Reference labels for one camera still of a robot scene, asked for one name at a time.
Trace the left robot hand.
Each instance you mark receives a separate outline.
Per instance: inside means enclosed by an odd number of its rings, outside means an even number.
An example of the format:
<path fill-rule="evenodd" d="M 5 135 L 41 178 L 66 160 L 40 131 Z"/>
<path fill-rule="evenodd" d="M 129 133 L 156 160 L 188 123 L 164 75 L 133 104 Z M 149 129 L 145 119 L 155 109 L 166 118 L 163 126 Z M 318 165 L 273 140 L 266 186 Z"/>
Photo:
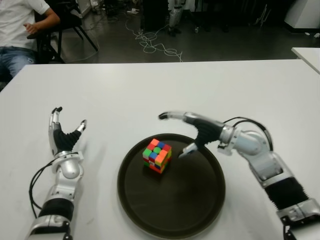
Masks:
<path fill-rule="evenodd" d="M 85 119 L 74 131 L 64 133 L 59 121 L 59 115 L 62 110 L 61 106 L 54 108 L 49 118 L 48 137 L 53 156 L 61 152 L 71 152 L 87 128 L 87 120 Z"/>

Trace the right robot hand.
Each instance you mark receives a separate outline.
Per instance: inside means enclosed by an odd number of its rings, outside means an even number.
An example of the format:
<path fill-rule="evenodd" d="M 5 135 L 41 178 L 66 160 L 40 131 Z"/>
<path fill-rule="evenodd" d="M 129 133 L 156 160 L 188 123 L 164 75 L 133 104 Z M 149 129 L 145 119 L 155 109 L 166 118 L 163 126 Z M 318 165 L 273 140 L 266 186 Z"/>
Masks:
<path fill-rule="evenodd" d="M 179 158 L 198 151 L 208 143 L 218 141 L 225 126 L 225 124 L 220 121 L 212 120 L 193 112 L 166 111 L 159 114 L 158 118 L 160 120 L 182 120 L 197 129 L 197 137 L 191 144 L 180 151 Z"/>

